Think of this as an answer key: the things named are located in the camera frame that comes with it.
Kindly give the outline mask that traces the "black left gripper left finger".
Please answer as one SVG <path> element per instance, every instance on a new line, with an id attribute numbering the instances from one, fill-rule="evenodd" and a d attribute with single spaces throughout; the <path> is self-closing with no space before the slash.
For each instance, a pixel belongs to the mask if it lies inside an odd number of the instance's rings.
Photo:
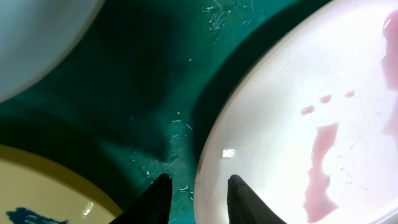
<path id="1" fill-rule="evenodd" d="M 109 224 L 168 224 L 172 204 L 172 178 L 166 173 L 150 184 L 133 205 Z"/>

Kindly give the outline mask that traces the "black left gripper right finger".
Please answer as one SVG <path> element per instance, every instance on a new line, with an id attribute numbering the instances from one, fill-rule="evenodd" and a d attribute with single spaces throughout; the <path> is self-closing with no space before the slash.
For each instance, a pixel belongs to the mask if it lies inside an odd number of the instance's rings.
<path id="1" fill-rule="evenodd" d="M 285 224 L 236 174 L 228 179 L 227 206 L 230 224 Z"/>

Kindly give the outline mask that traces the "white pink plate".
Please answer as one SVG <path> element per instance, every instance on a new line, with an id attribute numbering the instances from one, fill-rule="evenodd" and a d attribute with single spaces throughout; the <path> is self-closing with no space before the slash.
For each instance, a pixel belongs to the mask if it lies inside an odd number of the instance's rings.
<path id="1" fill-rule="evenodd" d="M 397 2 L 332 1 L 262 56 L 202 150 L 197 223 L 239 175 L 286 223 L 397 222 Z"/>

